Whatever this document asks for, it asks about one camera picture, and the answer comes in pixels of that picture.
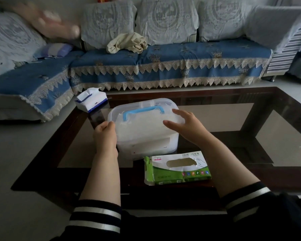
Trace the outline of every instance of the left hand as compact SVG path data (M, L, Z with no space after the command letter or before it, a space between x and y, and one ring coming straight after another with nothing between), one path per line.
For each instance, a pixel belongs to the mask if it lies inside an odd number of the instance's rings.
M115 132L115 123L104 121L95 128L93 134L96 143L97 154L113 154L118 157L116 149L117 135Z

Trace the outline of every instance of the hand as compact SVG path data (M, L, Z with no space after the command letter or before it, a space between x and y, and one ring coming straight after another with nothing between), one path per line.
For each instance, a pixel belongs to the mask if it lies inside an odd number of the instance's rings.
M118 157L116 149L117 136L115 132L115 123L104 121L95 128L93 134L96 143L97 154L114 154Z
M164 120L163 124L167 128L176 131L185 139L198 146L201 143L203 137L205 137L205 135L209 133L207 129L191 112L186 112L177 109L172 109L172 112L184 118L185 123L179 124L172 121Z

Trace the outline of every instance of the blue sofa cover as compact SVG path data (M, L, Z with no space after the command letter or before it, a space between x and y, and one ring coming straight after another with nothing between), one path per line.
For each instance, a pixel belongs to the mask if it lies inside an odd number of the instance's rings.
M105 49L85 53L71 65L74 93L91 87L129 89L193 84L252 83L261 78L272 51L245 38L148 46L141 54Z
M0 98L24 100L50 121L73 97L68 67L84 52L73 51L63 58L44 59L0 75Z

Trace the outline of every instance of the glass coffee table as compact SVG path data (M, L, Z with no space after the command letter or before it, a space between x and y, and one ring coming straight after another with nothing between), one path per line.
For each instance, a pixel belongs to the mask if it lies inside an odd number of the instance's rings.
M169 98L180 109L194 113L272 191L301 194L301 104L277 87L118 93L109 95L108 102L90 114L75 108L12 190L35 191L71 212L90 168L59 164L83 125L89 119L92 128L96 127L115 106L156 98ZM179 137L176 153L197 150ZM95 153L89 147L87 152ZM214 176L206 181L147 186L143 160L121 162L120 166L124 166L120 168L124 209L223 210Z

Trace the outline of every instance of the striped cuff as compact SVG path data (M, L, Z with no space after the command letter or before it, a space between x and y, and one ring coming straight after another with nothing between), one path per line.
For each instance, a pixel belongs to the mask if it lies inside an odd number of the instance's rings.
M274 194L269 188L257 182L224 196L221 201L233 221L237 222L253 217L259 206L270 196Z
M100 200L79 200L73 211L68 233L90 233L101 236L119 235L121 224L121 207Z

